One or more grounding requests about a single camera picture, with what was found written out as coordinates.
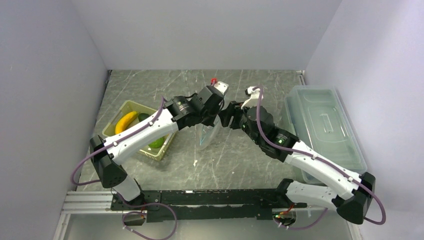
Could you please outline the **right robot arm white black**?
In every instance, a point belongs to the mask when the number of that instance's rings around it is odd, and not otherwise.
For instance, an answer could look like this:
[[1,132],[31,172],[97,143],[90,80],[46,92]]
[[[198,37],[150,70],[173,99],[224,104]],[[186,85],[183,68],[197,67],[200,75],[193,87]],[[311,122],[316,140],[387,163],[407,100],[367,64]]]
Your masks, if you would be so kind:
[[353,224],[361,225],[367,220],[366,214],[375,198],[374,175],[351,171],[315,152],[296,135],[276,126],[273,116],[264,107],[241,105],[231,101],[219,113],[223,127],[241,129],[268,157],[297,167],[323,184],[283,180],[275,194],[280,207],[308,203],[336,211]]

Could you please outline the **clear zip bag blue zipper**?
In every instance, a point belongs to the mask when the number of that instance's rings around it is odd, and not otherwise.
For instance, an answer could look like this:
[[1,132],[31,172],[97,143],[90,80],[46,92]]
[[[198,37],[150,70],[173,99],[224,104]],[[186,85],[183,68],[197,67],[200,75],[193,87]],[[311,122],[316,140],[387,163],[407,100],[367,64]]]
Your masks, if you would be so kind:
[[212,123],[212,125],[200,123],[195,126],[195,147],[197,150],[204,150],[208,147],[222,128],[219,113],[228,106],[226,100],[227,97],[225,96],[219,103],[218,109],[207,115],[206,122]]

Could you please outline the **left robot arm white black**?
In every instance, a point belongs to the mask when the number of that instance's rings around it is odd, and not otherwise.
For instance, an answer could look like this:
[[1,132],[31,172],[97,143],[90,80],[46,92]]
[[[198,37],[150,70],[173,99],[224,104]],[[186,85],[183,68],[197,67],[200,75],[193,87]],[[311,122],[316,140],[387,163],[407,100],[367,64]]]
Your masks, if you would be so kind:
[[93,137],[90,160],[103,188],[119,193],[129,209],[139,209],[144,203],[141,187],[128,176],[123,163],[160,137],[198,124],[213,126],[228,88],[226,83],[219,81],[191,97],[174,96],[169,101],[163,100],[153,116],[129,129],[105,139],[98,135]]

